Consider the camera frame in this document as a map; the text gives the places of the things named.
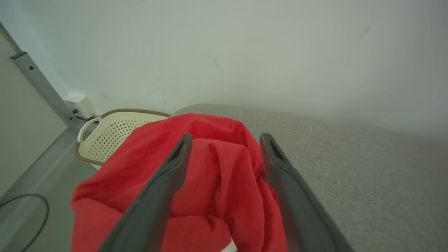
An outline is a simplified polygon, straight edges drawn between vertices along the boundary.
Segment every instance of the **red cloth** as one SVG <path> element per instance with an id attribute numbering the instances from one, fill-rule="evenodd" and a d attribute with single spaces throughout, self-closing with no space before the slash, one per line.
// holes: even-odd
<path id="1" fill-rule="evenodd" d="M 243 123 L 186 114 L 146 124 L 75 190 L 73 252 L 96 251 L 181 136 L 193 135 L 184 186 L 175 194 L 163 252 L 287 251 L 261 150 Z"/>

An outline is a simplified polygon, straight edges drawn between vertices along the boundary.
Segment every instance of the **basket rim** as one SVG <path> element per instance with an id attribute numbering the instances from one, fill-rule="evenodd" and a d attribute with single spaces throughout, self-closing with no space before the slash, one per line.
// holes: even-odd
<path id="1" fill-rule="evenodd" d="M 153 110 L 146 110 L 146 109 L 114 109 L 114 110 L 111 110 L 109 112 L 106 112 L 106 113 L 102 114 L 100 116 L 100 118 L 105 118 L 108 115 L 111 115 L 113 113 L 118 113 L 118 112 L 146 113 L 146 114 L 153 114 L 153 115 L 157 115 L 157 116 L 163 116 L 163 117 L 166 117 L 166 118 L 169 118 L 171 116 L 170 114 L 167 114 L 167 113 L 157 112 L 157 111 L 153 111 Z M 94 165 L 101 165 L 101 166 L 104 165 L 104 162 L 100 162 L 100 161 L 97 161 L 97 160 L 93 160 L 93 159 L 81 156 L 79 154 L 79 147 L 80 146 L 81 146 L 81 143 L 76 141 L 76 143 L 75 143 L 75 156 L 77 158 L 79 158 L 79 160 L 81 160 L 83 162 L 86 162 L 86 163 L 91 163 L 91 164 L 94 164 Z"/>

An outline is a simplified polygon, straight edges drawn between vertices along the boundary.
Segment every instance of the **white laundry basket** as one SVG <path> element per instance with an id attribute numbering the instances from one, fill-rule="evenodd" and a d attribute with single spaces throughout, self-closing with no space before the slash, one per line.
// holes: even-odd
<path id="1" fill-rule="evenodd" d="M 92 119 L 82 126 L 75 145 L 75 155 L 84 162 L 100 169 L 132 131 L 149 122 L 167 119 L 170 115 L 143 109 L 116 109 Z M 82 140 L 87 127 L 99 125 Z"/>

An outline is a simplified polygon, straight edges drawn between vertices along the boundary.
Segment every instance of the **wall outlet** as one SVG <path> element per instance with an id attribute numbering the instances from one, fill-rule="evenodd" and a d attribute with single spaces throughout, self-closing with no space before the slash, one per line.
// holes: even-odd
<path id="1" fill-rule="evenodd" d="M 90 118 L 96 112 L 86 95 L 71 93 L 64 98 L 64 101 L 77 117 Z"/>

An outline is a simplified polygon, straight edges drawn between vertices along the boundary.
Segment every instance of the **black cable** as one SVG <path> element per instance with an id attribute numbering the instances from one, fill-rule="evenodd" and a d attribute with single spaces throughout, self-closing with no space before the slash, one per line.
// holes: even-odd
<path id="1" fill-rule="evenodd" d="M 37 233 L 34 235 L 33 239 L 31 239 L 31 241 L 30 241 L 30 242 L 29 242 L 29 243 L 28 243 L 28 244 L 21 250 L 21 252 L 24 252 L 25 250 L 27 250 L 27 249 L 31 246 L 31 244 L 33 244 L 33 242 L 34 242 L 34 241 L 37 239 L 37 237 L 39 236 L 40 231 L 42 231 L 43 227 L 45 226 L 45 223 L 47 222 L 47 219 L 48 219 L 48 213 L 50 212 L 50 207 L 48 206 L 48 201 L 47 201 L 47 199 L 46 199 L 44 196 L 42 196 L 42 195 L 35 194 L 35 193 L 27 193 L 27 194 L 21 194 L 21 195 L 19 195 L 19 196 L 15 196 L 15 197 L 12 198 L 12 199 L 9 199 L 9 200 L 7 200 L 7 201 L 5 201 L 5 202 L 0 203 L 0 208 L 1 208 L 1 207 L 3 207 L 4 205 L 8 204 L 9 202 L 11 202 L 11 201 L 13 201 L 13 200 L 16 200 L 16 199 L 18 199 L 18 198 L 22 198 L 22 197 L 27 197 L 27 196 L 38 197 L 38 198 L 42 199 L 43 202 L 45 203 L 45 209 L 46 209 L 46 211 L 45 211 L 45 217 L 43 218 L 43 222 L 42 222 L 42 224 L 40 225 L 39 230 L 37 230 Z"/>

